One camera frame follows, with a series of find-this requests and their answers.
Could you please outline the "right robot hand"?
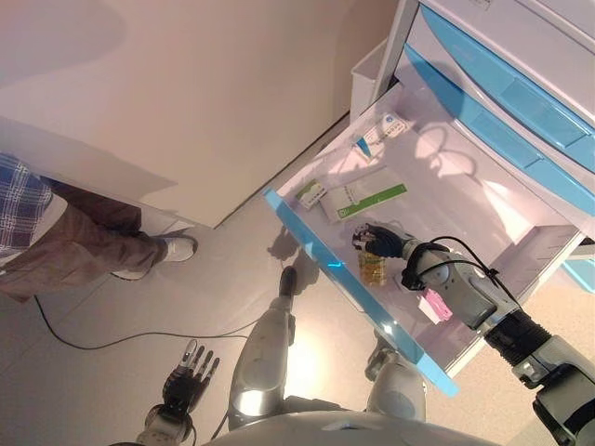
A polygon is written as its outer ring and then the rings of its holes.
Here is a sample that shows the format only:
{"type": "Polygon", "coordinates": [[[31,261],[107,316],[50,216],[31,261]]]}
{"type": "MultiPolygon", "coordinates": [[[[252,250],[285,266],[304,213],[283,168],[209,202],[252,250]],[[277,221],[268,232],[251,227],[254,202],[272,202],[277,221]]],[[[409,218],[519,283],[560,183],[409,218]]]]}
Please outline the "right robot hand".
{"type": "Polygon", "coordinates": [[[403,258],[407,241],[407,234],[399,235],[393,230],[369,223],[359,227],[351,237],[351,244],[356,250],[382,258],[403,258]]]}

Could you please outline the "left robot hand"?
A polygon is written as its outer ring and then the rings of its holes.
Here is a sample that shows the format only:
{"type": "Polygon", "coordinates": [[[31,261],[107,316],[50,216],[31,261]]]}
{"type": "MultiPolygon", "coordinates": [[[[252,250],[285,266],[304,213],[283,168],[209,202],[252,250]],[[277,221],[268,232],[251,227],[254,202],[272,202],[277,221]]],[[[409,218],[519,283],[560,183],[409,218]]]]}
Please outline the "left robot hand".
{"type": "Polygon", "coordinates": [[[192,339],[186,346],[178,365],[165,380],[163,400],[165,412],[180,418],[190,414],[205,394],[219,365],[214,352],[192,339]]]}

